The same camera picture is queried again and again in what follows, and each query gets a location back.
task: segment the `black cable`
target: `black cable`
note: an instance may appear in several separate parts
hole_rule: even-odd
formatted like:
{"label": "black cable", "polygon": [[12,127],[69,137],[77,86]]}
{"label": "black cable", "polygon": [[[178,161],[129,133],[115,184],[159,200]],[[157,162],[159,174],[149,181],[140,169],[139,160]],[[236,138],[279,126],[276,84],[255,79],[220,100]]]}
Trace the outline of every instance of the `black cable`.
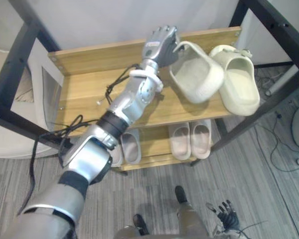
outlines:
{"label": "black cable", "polygon": [[[266,157],[265,157],[265,153],[264,153],[263,149],[262,149],[261,146],[260,146],[260,142],[259,142],[259,139],[258,139],[258,132],[257,132],[257,130],[256,130],[256,127],[254,127],[254,129],[255,129],[255,132],[256,132],[256,139],[257,139],[257,143],[258,143],[258,145],[259,145],[260,151],[261,151],[263,157],[266,159]],[[281,189],[280,189],[280,186],[279,186],[279,183],[278,183],[278,181],[277,181],[277,179],[276,179],[276,177],[275,177],[275,174],[274,174],[272,168],[270,167],[268,161],[265,160],[265,162],[266,162],[266,164],[267,164],[267,166],[268,166],[268,168],[269,168],[269,171],[270,171],[270,173],[271,173],[271,175],[272,175],[272,177],[273,177],[273,179],[274,179],[274,181],[275,181],[275,184],[276,184],[276,186],[277,186],[277,189],[278,189],[278,191],[279,191],[279,194],[280,194],[280,196],[281,196],[281,198],[282,198],[282,200],[283,200],[283,202],[284,202],[284,205],[285,205],[285,207],[286,207],[286,209],[287,209],[287,212],[288,212],[288,214],[289,214],[289,217],[290,217],[290,219],[291,219],[291,221],[292,221],[292,223],[293,223],[293,225],[294,225],[294,228],[295,228],[295,230],[296,230],[296,232],[297,232],[297,235],[298,235],[298,238],[299,238],[299,230],[298,230],[298,228],[297,228],[297,226],[296,226],[296,223],[295,223],[295,221],[294,221],[294,219],[293,219],[293,217],[292,217],[292,215],[291,215],[290,209],[289,209],[288,204],[287,204],[287,202],[286,202],[286,200],[285,200],[285,198],[284,198],[284,196],[283,196],[283,193],[282,193],[282,191],[281,191]]]}
{"label": "black cable", "polygon": [[24,208],[28,204],[28,202],[29,202],[29,200],[32,196],[32,193],[34,191],[34,188],[35,188],[34,161],[35,161],[35,156],[36,156],[37,145],[40,141],[40,138],[43,137],[43,136],[52,135],[52,134],[54,134],[56,136],[63,137],[63,139],[60,143],[59,150],[58,150],[58,160],[59,160],[59,163],[60,163],[61,167],[63,167],[62,150],[63,150],[63,147],[64,147],[64,143],[65,143],[66,139],[68,138],[69,134],[71,132],[77,130],[80,127],[89,126],[90,125],[89,123],[93,122],[93,121],[97,121],[97,119],[83,121],[83,116],[78,115],[68,127],[60,129],[60,130],[55,130],[55,131],[52,131],[52,132],[41,134],[34,141],[31,160],[30,160],[30,164],[29,164],[30,188],[29,188],[29,191],[28,191],[28,193],[27,193],[27,195],[26,195],[19,211],[17,212],[17,216],[22,213],[22,211],[24,210]]}
{"label": "black cable", "polygon": [[106,91],[105,91],[105,98],[108,101],[109,105],[112,103],[112,98],[110,97],[110,94],[114,88],[114,86],[118,85],[119,83],[123,82],[124,80],[126,80],[127,78],[129,78],[129,76],[124,76],[131,68],[136,68],[136,69],[140,69],[140,65],[139,64],[133,64],[129,67],[127,67],[124,72],[110,85],[108,85],[106,87]]}
{"label": "black cable", "polygon": [[255,223],[255,224],[251,224],[251,225],[249,225],[249,226],[247,226],[247,227],[245,227],[245,228],[243,228],[243,229],[238,229],[238,231],[239,231],[239,234],[243,234],[247,239],[251,239],[250,237],[248,237],[245,233],[244,233],[244,230],[246,230],[246,229],[248,229],[248,228],[251,228],[251,227],[254,227],[254,226],[257,226],[257,225],[260,225],[260,224],[262,224],[262,223],[266,223],[266,222],[268,222],[268,221],[261,221],[261,222],[259,222],[259,223]]}
{"label": "black cable", "polygon": [[31,160],[30,160],[30,166],[29,166],[30,189],[29,189],[19,211],[17,212],[17,216],[19,216],[21,214],[21,212],[23,211],[25,206],[28,204],[28,202],[31,198],[31,195],[34,191],[34,187],[35,187],[34,160],[35,160],[36,148],[38,146],[38,143],[39,143],[39,137],[34,141],[34,145],[33,145],[33,149],[32,149],[32,156],[31,156]]}
{"label": "black cable", "polygon": [[[258,125],[259,127],[261,127],[261,128],[263,128],[263,129],[267,130],[268,132],[270,132],[270,133],[275,137],[275,140],[276,140],[275,147],[273,148],[273,150],[272,150],[271,153],[270,153],[270,162],[271,162],[271,164],[272,164],[278,171],[281,171],[281,172],[290,173],[290,172],[298,171],[299,168],[292,169],[292,170],[284,170],[284,169],[281,169],[281,168],[279,168],[278,166],[276,166],[275,163],[273,162],[273,154],[274,154],[275,150],[278,148],[278,144],[279,144],[279,142],[280,142],[281,144],[287,146],[288,149],[290,149],[292,152],[299,153],[299,151],[296,151],[296,150],[292,149],[289,145],[283,143],[283,142],[281,141],[281,139],[276,135],[276,133],[275,133],[275,128],[276,128],[276,126],[277,126],[278,119],[279,119],[279,117],[276,117],[276,121],[275,121],[273,130],[270,130],[270,129],[268,129],[268,128],[262,126],[262,125]],[[255,132],[256,132],[256,139],[257,139],[258,146],[259,146],[260,150],[263,152],[263,149],[262,149],[262,147],[261,147],[261,145],[260,145],[260,142],[259,142],[259,136],[258,136],[258,132],[257,132],[256,127],[255,127]]]}

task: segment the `slipper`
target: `slipper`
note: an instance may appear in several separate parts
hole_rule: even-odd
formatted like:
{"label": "slipper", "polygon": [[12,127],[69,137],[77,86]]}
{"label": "slipper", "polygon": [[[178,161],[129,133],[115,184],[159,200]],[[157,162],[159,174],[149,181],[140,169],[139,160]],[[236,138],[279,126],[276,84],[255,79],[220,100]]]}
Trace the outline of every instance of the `slipper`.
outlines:
{"label": "slipper", "polygon": [[127,163],[138,164],[142,158],[140,134],[137,128],[128,129],[121,136],[124,158]]}
{"label": "slipper", "polygon": [[123,163],[122,146],[118,144],[113,150],[108,149],[108,152],[110,153],[113,160],[111,167],[120,167]]}
{"label": "slipper", "polygon": [[260,96],[254,77],[254,65],[250,60],[252,54],[248,50],[219,45],[209,56],[224,68],[224,84],[219,92],[227,110],[240,116],[250,116],[256,112]]}
{"label": "slipper", "polygon": [[190,157],[189,123],[177,123],[168,126],[172,155],[178,160]]}
{"label": "slipper", "polygon": [[184,51],[169,67],[169,73],[185,97],[194,104],[208,100],[224,82],[224,70],[197,44],[183,41]]}
{"label": "slipper", "polygon": [[196,158],[205,159],[210,155],[211,121],[201,119],[189,124],[191,152]]}

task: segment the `wooden shelf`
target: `wooden shelf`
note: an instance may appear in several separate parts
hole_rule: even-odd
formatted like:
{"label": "wooden shelf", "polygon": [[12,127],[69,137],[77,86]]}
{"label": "wooden shelf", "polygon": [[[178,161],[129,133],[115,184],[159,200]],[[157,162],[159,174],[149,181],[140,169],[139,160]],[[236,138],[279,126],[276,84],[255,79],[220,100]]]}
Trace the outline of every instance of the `wooden shelf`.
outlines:
{"label": "wooden shelf", "polygon": [[[181,34],[182,41],[196,43],[206,53],[217,45],[233,45],[240,34],[239,26]],[[50,59],[64,75],[122,69],[142,61],[144,39],[98,46],[80,47],[49,53]]]}
{"label": "wooden shelf", "polygon": [[[240,27],[212,29],[186,33],[181,38],[198,44],[209,53],[217,45],[233,45],[240,31]],[[144,40],[135,40],[49,53],[50,59],[66,76],[56,123],[69,125],[78,115],[83,115],[84,120],[99,119],[108,103],[104,100],[99,106],[96,102],[104,98],[106,86],[114,82],[125,67],[141,61],[143,45]],[[142,160],[137,165],[123,164],[122,170],[194,161],[193,157],[179,161],[172,156],[166,125],[230,115],[218,92],[208,101],[194,105],[176,87],[167,68],[160,69],[159,77],[164,84],[161,95],[156,95],[142,117],[132,125],[140,130]],[[115,86],[111,97],[115,98],[125,85],[123,82]],[[84,130],[79,129],[72,135],[82,134]]]}
{"label": "wooden shelf", "polygon": [[195,160],[194,157],[191,157],[188,160],[180,161],[172,156],[167,126],[140,128],[139,132],[142,152],[140,163],[136,165],[125,163],[120,169],[128,171],[139,168],[191,162]]}
{"label": "wooden shelf", "polygon": [[[108,107],[106,100],[99,106],[96,101],[104,97],[106,86],[112,83],[122,70],[94,72],[66,77],[62,88],[60,109],[56,123],[69,125],[73,119],[82,114],[84,120],[98,119]],[[174,85],[168,69],[160,71],[164,89],[156,95],[153,102],[145,109],[142,117],[132,127],[160,126],[198,119],[219,118],[229,115],[219,93],[202,104],[190,103]],[[111,96],[120,93],[126,82],[117,85]]]}

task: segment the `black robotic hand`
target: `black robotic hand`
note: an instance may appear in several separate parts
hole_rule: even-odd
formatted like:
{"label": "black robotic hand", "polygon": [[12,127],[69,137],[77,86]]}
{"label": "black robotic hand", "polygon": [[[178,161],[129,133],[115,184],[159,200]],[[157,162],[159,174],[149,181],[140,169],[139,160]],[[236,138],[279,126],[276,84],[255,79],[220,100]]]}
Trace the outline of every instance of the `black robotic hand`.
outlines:
{"label": "black robotic hand", "polygon": [[214,208],[214,206],[210,203],[206,203],[206,206],[217,215],[217,217],[223,223],[225,231],[239,230],[240,225],[237,213],[235,212],[231,202],[229,200],[226,200],[226,202],[227,203],[222,202],[222,205],[225,207],[225,209],[222,206],[218,207],[220,211]]}

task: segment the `robotic arm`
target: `robotic arm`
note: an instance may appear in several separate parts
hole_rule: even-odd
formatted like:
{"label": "robotic arm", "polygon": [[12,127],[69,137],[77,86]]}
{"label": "robotic arm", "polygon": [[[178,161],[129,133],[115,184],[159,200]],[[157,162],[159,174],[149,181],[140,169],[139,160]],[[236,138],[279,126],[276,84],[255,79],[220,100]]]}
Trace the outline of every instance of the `robotic arm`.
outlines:
{"label": "robotic arm", "polygon": [[91,125],[64,157],[64,170],[39,193],[4,234],[4,239],[72,238],[89,185],[109,171],[113,150],[125,130],[139,119],[155,93],[162,91],[159,67],[178,59],[176,27],[159,27],[146,41],[141,68],[130,72],[124,91],[95,125]]}

